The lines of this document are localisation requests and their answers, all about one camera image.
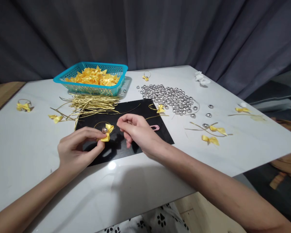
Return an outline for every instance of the curtain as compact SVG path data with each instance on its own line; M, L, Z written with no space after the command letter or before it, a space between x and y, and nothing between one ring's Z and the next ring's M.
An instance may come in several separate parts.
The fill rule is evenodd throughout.
M0 0L0 83L191 65L241 98L291 64L291 0Z

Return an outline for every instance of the basket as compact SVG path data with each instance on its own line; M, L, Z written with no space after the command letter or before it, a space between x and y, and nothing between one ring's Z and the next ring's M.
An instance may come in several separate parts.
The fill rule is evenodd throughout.
M91 84L83 84L83 83L71 83L66 82L65 78L71 78L77 76L77 72L82 73L85 68L96 68L99 66L101 70L107 70L107 73L111 75L116 75L120 77L119 82L114 86L100 86L100 85L91 85ZM128 70L128 66L120 65L120 64L111 64L111 63L99 63L99 62L80 62L64 72L57 75L53 81L56 83L61 83L64 85L69 91L73 92L82 92L89 94L103 94L103 95L111 95L115 96L118 94L121 89L124 81L125 74Z

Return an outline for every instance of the black paper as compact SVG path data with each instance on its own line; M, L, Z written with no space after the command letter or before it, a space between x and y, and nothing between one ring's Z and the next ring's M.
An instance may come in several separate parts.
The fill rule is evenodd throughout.
M136 109L132 110L129 113L141 115L144 118L157 116L158 113L156 113L155 110L152 110L148 107L150 104L153 104L153 101L150 99L130 101L130 102L125 102L125 103L119 103L115 107L115 110L119 112L128 112L132 110L133 108L137 107ZM109 122L111 125L114 126L114 130L110 134L109 142L105 143L105 149L89 166L104 163L104 162L109 162L111 160L124 158L126 156L130 156L130 155L134 155L134 154L138 154L142 152L140 147L135 142L132 143L132 146L130 149L126 148L126 139L124 138L123 132L121 132L120 129L116 126L117 120L123 115L124 114L116 114L116 115L94 114L91 116L81 118L78 121L76 130L83 128L85 126L93 128L98 122L101 122L101 121ZM148 119L147 122L149 123L149 125L158 125L160 129L158 131L155 131L158 134L158 136L161 139L163 139L165 142L169 144L174 144L174 141L172 140L171 135L169 134L162 120L162 117L160 116L154 117L154 118ZM104 126L105 126L105 123L99 123L96 126L96 129L101 130L101 128ZM96 145L97 145L96 142L87 142L86 144L84 144L83 149L85 151L90 151Z

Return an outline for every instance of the bundle of gold wire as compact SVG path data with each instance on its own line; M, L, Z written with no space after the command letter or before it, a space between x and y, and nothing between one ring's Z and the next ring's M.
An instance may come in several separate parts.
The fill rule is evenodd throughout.
M64 106L61 105L57 109L53 109L56 112L60 113L66 120L76 120L70 116L78 115L78 118L94 115L94 114L107 114L108 112L116 112L115 114L120 114L118 111L114 110L115 106L119 102L119 97L117 96L105 96L105 95L86 95L86 94L74 94L74 97L71 99L61 98L63 101L66 101L69 107L74 108L73 112L67 116L61 113L58 109Z

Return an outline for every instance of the white table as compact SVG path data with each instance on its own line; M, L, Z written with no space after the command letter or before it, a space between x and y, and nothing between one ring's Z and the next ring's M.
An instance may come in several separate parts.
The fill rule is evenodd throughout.
M148 82L143 71L126 73L132 80L122 102L142 99L144 84L164 84L178 87L200 103L196 119L166 111L162 117L175 147L192 157L235 176L264 163L291 153L291 132L265 116L266 122L256 122L249 116L235 114L241 99L215 82L208 88L194 81L196 70L179 66L150 70ZM67 89L52 80L26 84L0 111L0 211L30 190L58 168L57 144L72 133L74 122L55 125L48 114L56 114L63 101L71 97ZM31 100L34 110L18 112L18 99ZM248 106L253 114L261 114ZM201 140L201 131L185 130L198 125L219 122L233 136L218 138L220 146L207 145ZM144 153L86 168L71 184L62 190L35 220L29 231L38 232L90 232L104 229L144 213L150 209L193 193L182 182Z

